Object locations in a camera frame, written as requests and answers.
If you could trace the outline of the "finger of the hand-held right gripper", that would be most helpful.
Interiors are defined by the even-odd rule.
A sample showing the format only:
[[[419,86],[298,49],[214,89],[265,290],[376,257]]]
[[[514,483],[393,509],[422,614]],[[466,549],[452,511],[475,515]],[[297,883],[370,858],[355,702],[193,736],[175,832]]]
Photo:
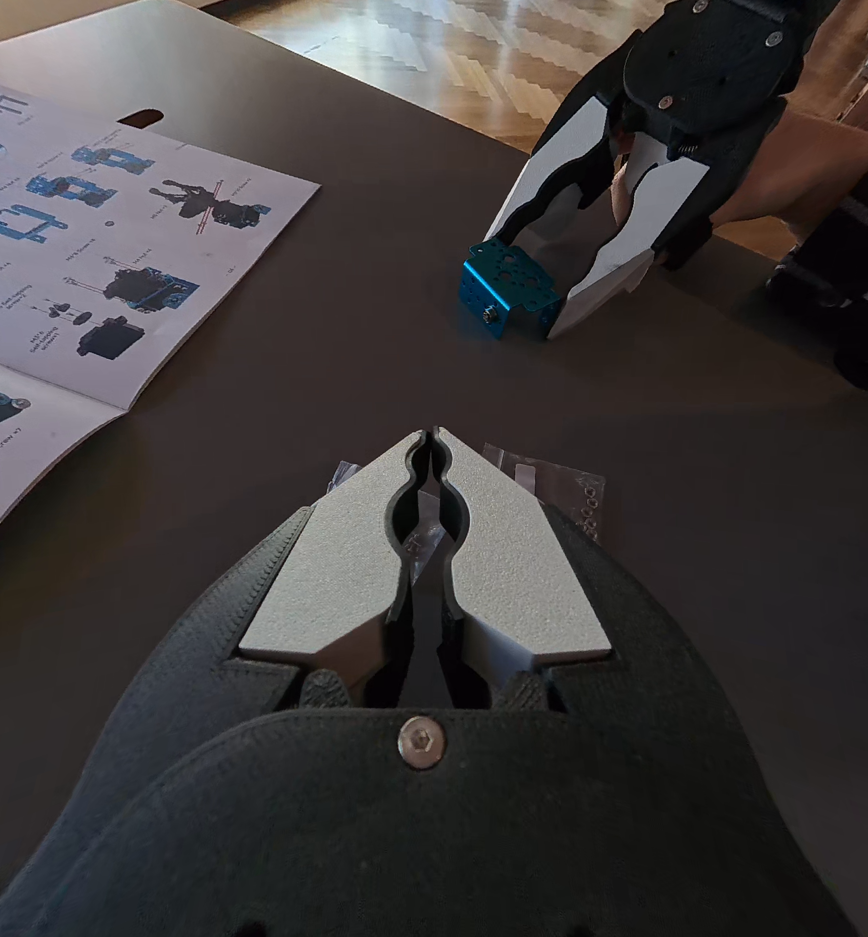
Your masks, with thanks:
[[[605,190],[553,245],[556,284],[568,291],[547,334],[550,340],[638,287],[655,259],[655,240],[706,173],[706,165],[686,157],[669,160],[664,143],[635,134],[620,175],[629,197],[623,220],[614,216],[611,192]]]
[[[487,239],[512,244],[571,185],[578,187],[578,206],[591,204],[613,179],[609,135],[607,106],[598,98],[586,100],[527,160]]]

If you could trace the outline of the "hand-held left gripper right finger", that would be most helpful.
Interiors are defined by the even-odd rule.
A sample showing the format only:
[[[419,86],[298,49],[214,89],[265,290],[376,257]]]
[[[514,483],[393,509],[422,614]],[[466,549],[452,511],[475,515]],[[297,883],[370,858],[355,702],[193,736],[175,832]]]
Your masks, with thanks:
[[[460,662],[536,670],[607,656],[611,643],[540,501],[446,428],[433,431],[432,463],[454,542],[444,599]]]

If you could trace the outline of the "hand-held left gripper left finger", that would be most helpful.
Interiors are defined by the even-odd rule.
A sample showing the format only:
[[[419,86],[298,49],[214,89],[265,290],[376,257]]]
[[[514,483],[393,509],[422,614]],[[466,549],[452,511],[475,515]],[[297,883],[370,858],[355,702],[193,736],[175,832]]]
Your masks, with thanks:
[[[313,507],[239,649],[244,655],[394,655],[404,541],[419,520],[430,440],[409,433]]]

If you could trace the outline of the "clear nut bag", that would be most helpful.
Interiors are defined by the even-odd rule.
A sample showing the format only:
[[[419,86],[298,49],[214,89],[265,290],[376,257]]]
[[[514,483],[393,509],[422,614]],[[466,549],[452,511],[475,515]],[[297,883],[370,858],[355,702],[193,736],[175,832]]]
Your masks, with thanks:
[[[564,513],[593,542],[602,527],[606,479],[580,469],[531,458],[487,443],[483,457],[544,505]]]

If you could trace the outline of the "clear plastic screw bag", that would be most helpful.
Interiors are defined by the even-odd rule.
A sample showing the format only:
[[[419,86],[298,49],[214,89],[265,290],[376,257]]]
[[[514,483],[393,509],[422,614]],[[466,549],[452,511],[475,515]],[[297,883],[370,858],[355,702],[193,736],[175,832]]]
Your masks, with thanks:
[[[338,486],[346,483],[361,470],[361,466],[340,461],[334,476],[327,486],[329,494]],[[404,550],[411,561],[411,583],[417,583],[427,563],[434,555],[444,537],[445,530],[440,524],[440,499],[424,489],[418,493],[418,521],[404,541]]]

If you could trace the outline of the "blue metal bracket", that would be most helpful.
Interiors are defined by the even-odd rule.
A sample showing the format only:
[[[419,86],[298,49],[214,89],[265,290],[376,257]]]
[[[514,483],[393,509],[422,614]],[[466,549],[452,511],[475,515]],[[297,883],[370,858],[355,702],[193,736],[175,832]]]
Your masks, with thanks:
[[[499,338],[511,322],[545,338],[557,321],[563,299],[545,269],[519,246],[492,238],[469,248],[459,301],[487,331]],[[500,322],[487,325],[482,312],[496,306]]]

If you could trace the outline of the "person's right forearm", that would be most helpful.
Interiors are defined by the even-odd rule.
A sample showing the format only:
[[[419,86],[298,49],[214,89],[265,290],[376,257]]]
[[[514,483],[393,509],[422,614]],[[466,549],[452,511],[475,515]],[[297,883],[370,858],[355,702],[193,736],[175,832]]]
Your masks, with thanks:
[[[818,122],[811,181],[802,220],[793,233],[803,242],[868,173],[868,131],[844,123]]]

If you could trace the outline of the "person's right hand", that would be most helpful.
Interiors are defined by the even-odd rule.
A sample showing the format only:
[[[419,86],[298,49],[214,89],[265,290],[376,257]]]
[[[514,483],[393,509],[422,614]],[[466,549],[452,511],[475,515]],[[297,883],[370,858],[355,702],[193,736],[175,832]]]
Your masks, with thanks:
[[[827,123],[788,109],[768,133],[732,197],[710,217],[714,228],[781,214],[814,182],[815,139]]]

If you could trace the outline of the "black white striped clothing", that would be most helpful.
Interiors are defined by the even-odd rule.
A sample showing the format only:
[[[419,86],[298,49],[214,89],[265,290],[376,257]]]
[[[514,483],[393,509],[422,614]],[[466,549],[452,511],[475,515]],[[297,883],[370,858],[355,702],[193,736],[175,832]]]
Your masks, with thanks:
[[[868,173],[767,281],[767,297],[828,344],[868,391]]]

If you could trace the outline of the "white instruction booklet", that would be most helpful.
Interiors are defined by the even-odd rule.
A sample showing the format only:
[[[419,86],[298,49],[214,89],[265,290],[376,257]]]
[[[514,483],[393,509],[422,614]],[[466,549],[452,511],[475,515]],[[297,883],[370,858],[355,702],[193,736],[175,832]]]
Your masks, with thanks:
[[[0,86],[0,523],[318,189]]]

